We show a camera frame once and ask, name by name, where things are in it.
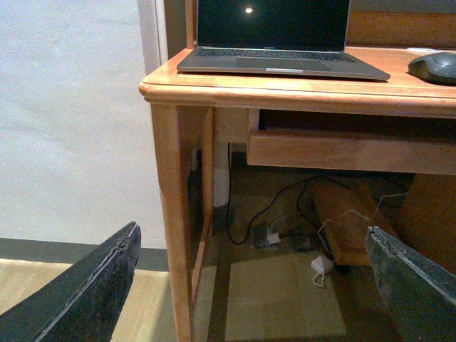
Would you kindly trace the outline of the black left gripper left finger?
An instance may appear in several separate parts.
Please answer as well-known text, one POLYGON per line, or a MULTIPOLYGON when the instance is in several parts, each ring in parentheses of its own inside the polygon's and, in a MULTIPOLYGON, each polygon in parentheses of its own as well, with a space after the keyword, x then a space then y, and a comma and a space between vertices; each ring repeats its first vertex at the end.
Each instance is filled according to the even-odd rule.
POLYGON ((133 283, 141 231, 131 222, 1 315, 2 341, 110 341, 133 283))

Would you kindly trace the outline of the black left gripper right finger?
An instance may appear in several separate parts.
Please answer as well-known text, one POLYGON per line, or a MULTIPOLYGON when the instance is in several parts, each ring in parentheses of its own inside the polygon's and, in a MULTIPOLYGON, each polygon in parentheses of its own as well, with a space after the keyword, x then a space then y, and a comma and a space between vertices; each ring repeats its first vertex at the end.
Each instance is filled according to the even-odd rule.
POLYGON ((455 340, 455 275, 380 227, 368 228, 375 282, 404 341, 455 340))

